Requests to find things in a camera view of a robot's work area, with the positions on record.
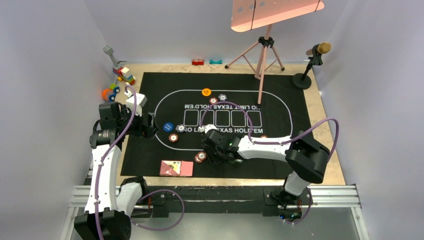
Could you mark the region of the red poker chip stack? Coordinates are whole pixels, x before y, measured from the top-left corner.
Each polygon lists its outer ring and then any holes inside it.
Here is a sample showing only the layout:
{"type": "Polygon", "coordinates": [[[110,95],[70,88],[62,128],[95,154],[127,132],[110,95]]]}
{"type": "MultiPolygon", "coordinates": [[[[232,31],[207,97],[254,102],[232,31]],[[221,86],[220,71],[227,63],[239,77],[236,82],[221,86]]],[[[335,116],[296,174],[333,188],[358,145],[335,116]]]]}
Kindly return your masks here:
{"type": "Polygon", "coordinates": [[[194,160],[197,163],[202,163],[206,158],[207,154],[204,151],[200,151],[195,155],[194,160]]]}

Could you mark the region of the blue small blind button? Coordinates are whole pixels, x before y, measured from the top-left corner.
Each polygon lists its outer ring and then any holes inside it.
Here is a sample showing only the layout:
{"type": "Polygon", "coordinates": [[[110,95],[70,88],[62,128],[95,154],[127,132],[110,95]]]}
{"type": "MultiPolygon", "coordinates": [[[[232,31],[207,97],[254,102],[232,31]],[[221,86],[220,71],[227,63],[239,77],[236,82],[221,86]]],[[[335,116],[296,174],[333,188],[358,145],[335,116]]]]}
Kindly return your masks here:
{"type": "Polygon", "coordinates": [[[166,122],[164,125],[163,125],[163,130],[165,131],[165,132],[172,132],[173,130],[174,130],[174,124],[173,123],[171,123],[171,122],[166,122]]]}

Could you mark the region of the orange big blind button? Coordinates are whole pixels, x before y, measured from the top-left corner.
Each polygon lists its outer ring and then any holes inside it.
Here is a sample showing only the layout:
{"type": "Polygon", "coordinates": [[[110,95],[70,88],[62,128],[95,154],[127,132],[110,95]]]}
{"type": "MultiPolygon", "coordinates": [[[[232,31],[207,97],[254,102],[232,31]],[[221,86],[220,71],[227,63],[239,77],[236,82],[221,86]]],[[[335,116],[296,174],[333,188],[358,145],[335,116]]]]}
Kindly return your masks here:
{"type": "Polygon", "coordinates": [[[205,97],[210,96],[210,95],[211,95],[211,93],[212,93],[212,91],[211,91],[211,89],[209,89],[209,88],[204,88],[204,89],[201,91],[201,94],[202,94],[203,96],[205,96],[205,97]]]}

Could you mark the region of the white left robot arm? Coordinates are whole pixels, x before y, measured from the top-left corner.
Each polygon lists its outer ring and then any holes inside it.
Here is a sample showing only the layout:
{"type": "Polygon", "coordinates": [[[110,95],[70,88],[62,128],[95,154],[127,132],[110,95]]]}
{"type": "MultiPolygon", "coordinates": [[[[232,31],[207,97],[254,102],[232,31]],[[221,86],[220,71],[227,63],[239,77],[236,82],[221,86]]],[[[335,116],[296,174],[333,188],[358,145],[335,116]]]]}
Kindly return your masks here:
{"type": "Polygon", "coordinates": [[[132,177],[117,187],[118,161],[127,135],[151,139],[158,131],[154,114],[143,113],[144,103],[127,101],[100,104],[89,143],[93,172],[84,213],[74,220],[83,240],[128,240],[135,205],[149,199],[143,177],[132,177]]]}

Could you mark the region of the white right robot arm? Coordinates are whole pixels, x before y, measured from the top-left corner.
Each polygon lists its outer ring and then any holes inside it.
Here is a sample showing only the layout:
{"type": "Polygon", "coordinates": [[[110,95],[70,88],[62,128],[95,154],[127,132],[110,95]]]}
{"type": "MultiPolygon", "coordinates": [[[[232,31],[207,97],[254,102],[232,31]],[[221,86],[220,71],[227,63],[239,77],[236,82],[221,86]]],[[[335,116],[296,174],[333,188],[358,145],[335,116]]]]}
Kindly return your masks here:
{"type": "Polygon", "coordinates": [[[321,184],[332,151],[300,131],[295,137],[249,137],[225,135],[212,127],[202,133],[201,146],[206,157],[214,164],[251,159],[276,160],[287,163],[289,174],[281,189],[280,201],[294,204],[310,184],[321,184]]]}

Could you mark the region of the black poker felt mat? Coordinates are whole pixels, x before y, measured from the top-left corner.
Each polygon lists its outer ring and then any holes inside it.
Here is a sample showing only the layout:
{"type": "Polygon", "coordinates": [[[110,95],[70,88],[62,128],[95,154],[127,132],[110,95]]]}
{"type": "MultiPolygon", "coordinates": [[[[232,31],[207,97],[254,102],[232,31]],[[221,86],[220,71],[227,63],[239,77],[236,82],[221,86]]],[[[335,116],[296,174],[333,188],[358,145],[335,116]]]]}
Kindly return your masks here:
{"type": "Polygon", "coordinates": [[[260,82],[251,74],[146,72],[140,92],[147,97],[145,113],[154,113],[158,132],[152,139],[127,138],[121,174],[123,176],[157,177],[161,161],[193,161],[202,149],[200,124],[213,124],[222,134],[251,133],[279,138],[297,135],[311,127],[305,94],[295,88],[289,75],[267,75],[261,104],[258,104],[260,82]],[[203,96],[204,88],[211,89],[203,96]],[[227,96],[226,101],[210,104],[210,98],[227,96]],[[165,132],[171,122],[174,130],[165,132]],[[177,132],[183,124],[185,132],[177,132]],[[170,142],[170,134],[178,141],[170,142]]]}

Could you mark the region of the red playing card box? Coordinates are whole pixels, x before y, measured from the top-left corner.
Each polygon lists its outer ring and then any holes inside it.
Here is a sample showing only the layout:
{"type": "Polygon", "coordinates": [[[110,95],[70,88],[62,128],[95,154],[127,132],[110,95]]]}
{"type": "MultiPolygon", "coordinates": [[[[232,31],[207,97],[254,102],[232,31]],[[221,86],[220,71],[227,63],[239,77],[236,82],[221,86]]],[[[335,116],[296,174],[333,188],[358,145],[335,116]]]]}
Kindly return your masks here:
{"type": "Polygon", "coordinates": [[[194,163],[191,161],[162,160],[159,175],[165,177],[192,177],[194,163]]]}

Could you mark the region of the orange toy wheel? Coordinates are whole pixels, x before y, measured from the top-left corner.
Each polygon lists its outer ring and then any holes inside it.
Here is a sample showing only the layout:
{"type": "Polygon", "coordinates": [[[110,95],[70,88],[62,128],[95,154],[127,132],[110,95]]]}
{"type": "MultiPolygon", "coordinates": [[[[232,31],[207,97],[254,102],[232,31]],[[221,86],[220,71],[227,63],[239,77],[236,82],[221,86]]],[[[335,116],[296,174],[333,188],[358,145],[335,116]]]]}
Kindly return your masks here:
{"type": "Polygon", "coordinates": [[[102,91],[102,98],[107,102],[113,102],[116,99],[116,95],[120,92],[120,87],[112,83],[109,88],[102,91]]]}

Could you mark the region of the colourful toy block train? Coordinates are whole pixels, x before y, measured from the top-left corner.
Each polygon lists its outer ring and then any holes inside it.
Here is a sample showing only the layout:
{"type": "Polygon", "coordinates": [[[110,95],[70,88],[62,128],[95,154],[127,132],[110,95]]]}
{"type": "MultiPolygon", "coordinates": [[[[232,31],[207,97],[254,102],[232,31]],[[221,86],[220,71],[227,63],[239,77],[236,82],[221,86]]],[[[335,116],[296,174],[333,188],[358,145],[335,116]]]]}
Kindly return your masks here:
{"type": "Polygon", "coordinates": [[[109,56],[110,60],[112,61],[112,64],[113,64],[112,71],[117,76],[117,80],[119,82],[126,82],[130,85],[134,85],[137,80],[136,77],[134,77],[133,73],[128,67],[118,63],[118,61],[116,60],[114,56],[113,48],[110,47],[109,45],[106,45],[103,47],[102,50],[106,55],[109,56]]]}

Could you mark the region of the red toy block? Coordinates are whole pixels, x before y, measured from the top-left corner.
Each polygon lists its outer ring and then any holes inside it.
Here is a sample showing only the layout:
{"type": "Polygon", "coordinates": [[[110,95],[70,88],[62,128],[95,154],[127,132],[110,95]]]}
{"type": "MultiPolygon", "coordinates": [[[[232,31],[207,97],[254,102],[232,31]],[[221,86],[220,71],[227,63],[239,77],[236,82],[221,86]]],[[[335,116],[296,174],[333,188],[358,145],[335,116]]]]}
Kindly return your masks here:
{"type": "Polygon", "coordinates": [[[204,59],[196,58],[191,60],[191,64],[194,66],[203,66],[204,65],[204,59]]]}

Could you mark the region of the teal toy block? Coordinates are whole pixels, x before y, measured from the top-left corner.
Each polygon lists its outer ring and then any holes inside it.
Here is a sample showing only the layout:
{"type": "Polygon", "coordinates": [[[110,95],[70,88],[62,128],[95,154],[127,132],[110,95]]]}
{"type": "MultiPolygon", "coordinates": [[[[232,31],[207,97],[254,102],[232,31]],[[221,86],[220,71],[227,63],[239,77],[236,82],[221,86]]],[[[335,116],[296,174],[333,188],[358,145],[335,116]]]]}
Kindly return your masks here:
{"type": "Polygon", "coordinates": [[[209,60],[209,64],[210,65],[221,65],[223,63],[223,61],[221,60],[221,59],[214,59],[214,58],[211,58],[210,60],[209,60]]]}

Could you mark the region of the gold microphone on stand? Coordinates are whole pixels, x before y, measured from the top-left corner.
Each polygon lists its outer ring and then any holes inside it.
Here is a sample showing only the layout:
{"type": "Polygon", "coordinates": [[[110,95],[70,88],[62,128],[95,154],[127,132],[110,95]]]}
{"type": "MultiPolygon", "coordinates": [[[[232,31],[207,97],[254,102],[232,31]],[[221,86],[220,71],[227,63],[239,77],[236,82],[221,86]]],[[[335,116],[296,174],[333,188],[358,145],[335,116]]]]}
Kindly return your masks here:
{"type": "Polygon", "coordinates": [[[314,45],[306,51],[309,63],[306,66],[304,73],[294,74],[291,78],[291,83],[298,89],[306,90],[311,87],[312,80],[308,76],[309,71],[313,66],[321,66],[323,64],[322,55],[330,52],[332,45],[329,42],[322,42],[314,45]]]}

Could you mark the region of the pink music stand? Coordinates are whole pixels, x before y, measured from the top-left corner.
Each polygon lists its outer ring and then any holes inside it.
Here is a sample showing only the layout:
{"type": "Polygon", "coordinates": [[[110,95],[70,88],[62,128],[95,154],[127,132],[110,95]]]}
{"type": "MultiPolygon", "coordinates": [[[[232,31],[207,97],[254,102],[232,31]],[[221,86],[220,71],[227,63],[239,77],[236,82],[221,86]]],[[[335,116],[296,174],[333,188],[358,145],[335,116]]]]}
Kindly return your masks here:
{"type": "Polygon", "coordinates": [[[239,56],[227,63],[224,68],[228,69],[240,58],[244,58],[254,72],[254,77],[259,80],[257,103],[262,103],[264,77],[266,70],[273,63],[266,65],[267,53],[273,53],[274,62],[277,62],[282,71],[285,67],[274,49],[274,40],[271,37],[272,26],[275,23],[302,15],[314,13],[324,9],[325,4],[321,0],[234,0],[232,2],[231,29],[237,33],[251,31],[257,28],[266,27],[264,36],[241,52],[239,56]],[[246,57],[256,46],[261,45],[258,64],[253,67],[246,57]]]}

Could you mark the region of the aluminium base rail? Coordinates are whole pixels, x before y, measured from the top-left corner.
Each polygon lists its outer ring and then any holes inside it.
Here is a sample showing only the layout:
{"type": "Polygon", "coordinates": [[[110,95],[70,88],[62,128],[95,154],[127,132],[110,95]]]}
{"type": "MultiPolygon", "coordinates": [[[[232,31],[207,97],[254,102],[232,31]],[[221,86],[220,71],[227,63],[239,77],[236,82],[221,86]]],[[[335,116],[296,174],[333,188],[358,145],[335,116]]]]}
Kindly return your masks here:
{"type": "Polygon", "coordinates": [[[160,190],[152,206],[137,205],[134,240],[368,240],[355,185],[346,185],[341,167],[331,163],[323,184],[302,196],[303,219],[283,222],[270,191],[283,180],[199,177],[146,177],[160,190]]]}

